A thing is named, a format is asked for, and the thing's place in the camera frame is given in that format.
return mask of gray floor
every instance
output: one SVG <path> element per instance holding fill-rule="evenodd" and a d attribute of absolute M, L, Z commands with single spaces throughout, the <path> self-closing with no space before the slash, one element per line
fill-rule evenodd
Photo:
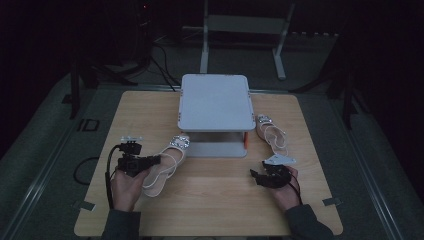
<path fill-rule="evenodd" d="M 209 73 L 243 74 L 254 92 L 286 94 L 288 89 L 318 76 L 334 40 L 323 36 L 290 36 L 283 51 L 288 76 L 285 81 L 276 77 L 271 51 L 262 48 L 246 50 L 212 45 Z M 173 76 L 181 78 L 186 73 L 198 72 L 201 55 L 198 44 L 164 46 Z M 154 48 L 153 56 L 163 66 L 159 49 Z M 123 87 L 104 80 L 97 90 L 82 89 L 83 108 L 75 120 L 69 120 L 70 106 L 61 103 L 69 93 L 69 76 L 58 82 L 0 162 L 2 234 L 16 230 L 12 234 L 14 239 L 87 239 L 73 233 L 79 210 L 72 206 L 83 200 L 87 191 L 87 186 L 74 181 L 73 171 L 83 159 L 99 156 L 124 91 L 169 91 L 157 73 L 151 65 L 148 72 L 132 78 L 140 83 L 138 87 Z M 353 130 L 346 130 L 340 120 L 341 100 L 328 100 L 324 95 L 327 86 L 323 84 L 296 96 L 331 192 L 343 202 L 337 209 L 344 232 L 336 239 L 424 239 L 423 205 L 378 124 L 372 115 L 356 107 L 358 114 L 351 118 Z M 80 119 L 99 120 L 99 129 L 77 131 Z M 50 171 L 38 175 L 47 162 Z M 78 176 L 89 181 L 95 164 L 90 161 L 83 165 Z M 37 179 L 47 183 L 46 186 L 34 186 Z M 31 189 L 38 190 L 38 194 L 26 195 Z M 37 204 L 22 208 L 25 196 L 33 197 Z"/>

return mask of white sandal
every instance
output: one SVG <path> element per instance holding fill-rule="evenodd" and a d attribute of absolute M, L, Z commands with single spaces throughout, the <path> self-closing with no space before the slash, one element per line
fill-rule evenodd
<path fill-rule="evenodd" d="M 257 117 L 256 132 L 258 136 L 265 140 L 272 149 L 274 156 L 270 159 L 279 159 L 285 165 L 293 164 L 295 159 L 288 157 L 286 132 L 274 125 L 274 122 L 269 116 L 259 114 Z"/>
<path fill-rule="evenodd" d="M 156 197 L 162 192 L 166 180 L 172 177 L 177 167 L 184 162 L 189 145 L 188 136 L 180 135 L 172 138 L 169 145 L 159 153 L 161 163 L 154 165 L 149 175 L 144 179 L 143 192 L 145 195 Z"/>

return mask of sleeve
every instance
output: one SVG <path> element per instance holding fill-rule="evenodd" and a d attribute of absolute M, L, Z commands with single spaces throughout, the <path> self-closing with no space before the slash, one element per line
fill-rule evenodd
<path fill-rule="evenodd" d="M 296 240 L 334 239 L 333 232 L 317 220 L 311 206 L 300 205 L 285 213 L 292 237 Z"/>
<path fill-rule="evenodd" d="M 140 212 L 123 212 L 110 210 L 102 240 L 138 240 L 140 227 Z"/>

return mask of human hand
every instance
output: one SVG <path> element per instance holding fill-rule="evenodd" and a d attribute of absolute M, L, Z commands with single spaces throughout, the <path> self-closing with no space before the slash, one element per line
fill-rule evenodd
<path fill-rule="evenodd" d="M 140 172 L 135 177 L 126 175 L 121 170 L 116 170 L 111 181 L 114 209 L 131 212 L 141 195 L 144 178 L 149 175 L 150 169 Z"/>
<path fill-rule="evenodd" d="M 297 191 L 300 193 L 300 186 L 297 182 L 297 170 L 292 167 L 287 167 L 292 175 L 290 183 L 297 189 Z M 285 212 L 286 210 L 300 205 L 300 199 L 297 195 L 296 191 L 287 184 L 286 186 L 282 188 L 272 189 L 269 188 L 271 195 L 277 202 L 278 207 L 281 209 L 281 211 Z"/>

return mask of wooden table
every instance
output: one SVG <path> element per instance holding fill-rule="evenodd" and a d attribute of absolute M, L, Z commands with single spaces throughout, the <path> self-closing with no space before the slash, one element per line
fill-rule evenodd
<path fill-rule="evenodd" d="M 255 114 L 269 115 L 288 135 L 288 149 L 297 160 L 302 199 L 318 220 L 335 235 L 343 226 L 331 198 L 321 164 L 296 97 L 251 94 Z M 158 153 L 180 130 L 177 127 L 179 93 L 129 91 L 122 96 L 85 201 L 96 205 L 81 210 L 75 225 L 79 236 L 100 236 L 109 211 L 104 172 L 109 151 L 121 136 L 142 136 L 140 156 Z M 249 169 L 260 170 L 270 157 L 270 147 L 255 131 L 249 134 L 245 158 L 188 158 L 156 198 L 142 195 L 135 210 L 141 211 L 142 236 L 274 236 L 289 235 L 284 215 L 267 189 L 257 186 Z M 115 152 L 111 168 L 121 152 Z"/>

